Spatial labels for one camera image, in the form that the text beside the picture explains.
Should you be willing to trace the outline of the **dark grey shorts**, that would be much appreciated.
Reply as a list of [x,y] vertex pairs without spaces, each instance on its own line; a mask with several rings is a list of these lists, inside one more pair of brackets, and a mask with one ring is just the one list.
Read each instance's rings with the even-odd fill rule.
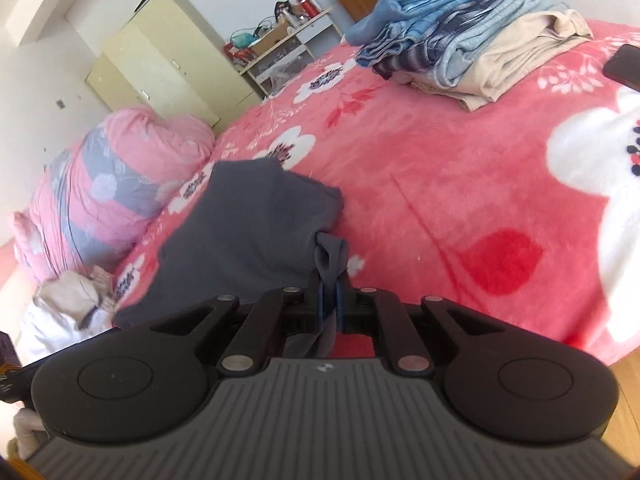
[[150,287],[116,314],[116,326],[148,324],[224,294],[251,304],[271,289],[306,287],[312,272],[332,294],[348,263],[348,244],[333,233],[343,206],[339,188],[273,158],[217,162],[158,251]]

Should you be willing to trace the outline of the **beige white crumpled clothes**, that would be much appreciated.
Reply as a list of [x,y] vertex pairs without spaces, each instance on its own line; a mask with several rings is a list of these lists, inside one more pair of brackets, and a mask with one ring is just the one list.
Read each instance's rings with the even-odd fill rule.
[[110,330],[117,304],[113,277],[99,266],[89,275],[64,271],[42,282],[32,302],[39,309],[35,337],[48,353]]

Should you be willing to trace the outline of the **red floral bed blanket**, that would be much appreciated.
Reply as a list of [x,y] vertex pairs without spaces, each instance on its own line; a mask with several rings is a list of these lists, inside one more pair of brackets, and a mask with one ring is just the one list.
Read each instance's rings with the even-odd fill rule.
[[639,96],[602,68],[639,32],[590,27],[472,113],[342,44],[230,126],[212,161],[273,157],[339,188],[356,285],[443,296],[615,363],[639,344]]

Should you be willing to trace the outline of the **white shelf unit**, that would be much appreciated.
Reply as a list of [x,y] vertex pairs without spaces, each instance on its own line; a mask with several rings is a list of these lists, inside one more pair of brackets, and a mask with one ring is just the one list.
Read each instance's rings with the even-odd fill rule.
[[312,45],[327,32],[332,32],[337,40],[342,39],[341,29],[334,22],[331,8],[323,10],[296,29],[289,27],[285,37],[254,58],[239,74],[263,96],[272,96],[317,58]]

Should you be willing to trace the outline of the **pink grey floral duvet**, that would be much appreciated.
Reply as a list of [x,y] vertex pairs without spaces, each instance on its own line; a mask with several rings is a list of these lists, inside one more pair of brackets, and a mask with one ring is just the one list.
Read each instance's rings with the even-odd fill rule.
[[14,212],[14,254],[36,283],[95,266],[114,271],[149,225],[212,156],[211,126],[160,118],[146,106],[107,115],[44,170]]

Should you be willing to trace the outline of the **cardboard box on shelf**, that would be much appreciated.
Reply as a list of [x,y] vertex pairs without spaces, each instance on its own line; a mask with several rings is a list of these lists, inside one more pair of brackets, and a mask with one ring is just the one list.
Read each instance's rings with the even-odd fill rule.
[[275,24],[269,32],[266,32],[264,36],[253,41],[248,48],[256,56],[264,55],[267,51],[288,36],[289,27],[290,24],[288,24],[288,22]]

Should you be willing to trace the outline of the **red bottle on shelf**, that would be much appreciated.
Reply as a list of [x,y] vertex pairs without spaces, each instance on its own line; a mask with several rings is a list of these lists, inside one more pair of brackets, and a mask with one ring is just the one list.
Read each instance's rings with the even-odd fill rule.
[[322,12],[322,9],[318,8],[314,0],[297,0],[297,3],[308,18],[315,18]]

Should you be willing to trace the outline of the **cream yellow wardrobe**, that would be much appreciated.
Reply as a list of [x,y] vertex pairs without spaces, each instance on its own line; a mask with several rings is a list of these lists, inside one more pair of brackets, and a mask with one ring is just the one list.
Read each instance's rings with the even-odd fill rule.
[[216,133],[262,102],[189,0],[146,0],[105,41],[86,83],[111,110],[144,104],[163,118],[200,118]]

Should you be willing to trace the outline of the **beige folded garment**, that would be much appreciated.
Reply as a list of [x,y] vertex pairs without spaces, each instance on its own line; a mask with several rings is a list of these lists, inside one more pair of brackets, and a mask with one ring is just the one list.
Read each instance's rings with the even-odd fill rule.
[[498,33],[454,87],[446,89],[427,74],[412,75],[410,84],[429,94],[449,96],[474,112],[498,101],[552,58],[590,40],[591,28],[573,9],[527,13]]

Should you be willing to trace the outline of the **black smartphone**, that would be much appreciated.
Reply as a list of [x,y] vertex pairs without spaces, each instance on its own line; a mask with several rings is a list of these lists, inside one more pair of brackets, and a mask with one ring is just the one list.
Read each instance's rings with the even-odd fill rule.
[[606,62],[602,74],[634,91],[640,91],[640,48],[623,44]]

